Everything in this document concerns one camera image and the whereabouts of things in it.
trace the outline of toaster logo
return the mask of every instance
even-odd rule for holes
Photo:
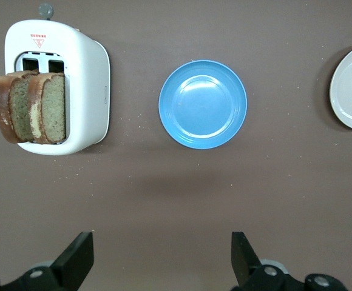
[[[34,34],[31,34],[30,37],[33,38],[33,40],[35,41],[36,45],[40,49],[47,36],[46,35],[34,35]]]

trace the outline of screw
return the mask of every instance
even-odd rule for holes
[[[321,276],[315,277],[314,281],[316,284],[318,284],[319,286],[322,286],[322,287],[330,286],[330,282],[328,282],[326,278],[323,278]]]
[[[265,273],[267,273],[269,276],[276,276],[277,275],[277,271],[275,268],[273,267],[266,267],[264,269]]]
[[[32,279],[40,277],[42,275],[42,270],[35,270],[30,274]]]

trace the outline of bread slice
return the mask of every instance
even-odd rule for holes
[[[37,71],[21,71],[0,76],[0,129],[11,143],[33,141],[27,110],[27,89]]]
[[[38,144],[55,144],[66,138],[64,73],[45,73],[29,82],[30,128]]]

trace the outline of brown table surface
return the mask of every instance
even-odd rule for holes
[[[93,231],[81,290],[230,290],[231,232],[303,281],[352,290],[352,130],[334,115],[331,77],[352,50],[352,1],[49,1],[54,21],[99,41],[112,64],[109,132],[69,156],[41,156],[0,133],[0,279],[55,259]],[[37,1],[0,0],[4,38]],[[174,141],[158,96],[180,65],[230,66],[248,94],[229,142]]]

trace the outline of red triangle symbol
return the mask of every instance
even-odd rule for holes
[[[45,39],[39,39],[39,38],[33,38],[33,40],[35,41],[36,45],[41,48],[42,44],[44,43]]]

